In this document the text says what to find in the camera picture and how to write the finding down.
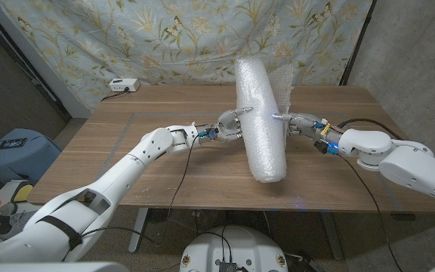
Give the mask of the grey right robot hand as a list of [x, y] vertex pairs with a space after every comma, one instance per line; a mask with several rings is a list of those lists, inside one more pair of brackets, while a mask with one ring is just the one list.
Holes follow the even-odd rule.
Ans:
[[284, 125], [285, 136], [306, 136], [313, 141], [322, 139], [321, 131], [324, 127], [317, 127], [318, 118], [309, 113], [274, 113], [274, 119], [281, 120]]

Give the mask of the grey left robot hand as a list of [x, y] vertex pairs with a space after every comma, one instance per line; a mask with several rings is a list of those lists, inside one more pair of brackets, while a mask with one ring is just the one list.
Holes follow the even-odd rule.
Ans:
[[252, 110], [253, 107], [244, 107], [222, 113], [217, 120], [217, 139], [222, 142], [228, 142], [241, 138], [242, 130], [239, 117]]

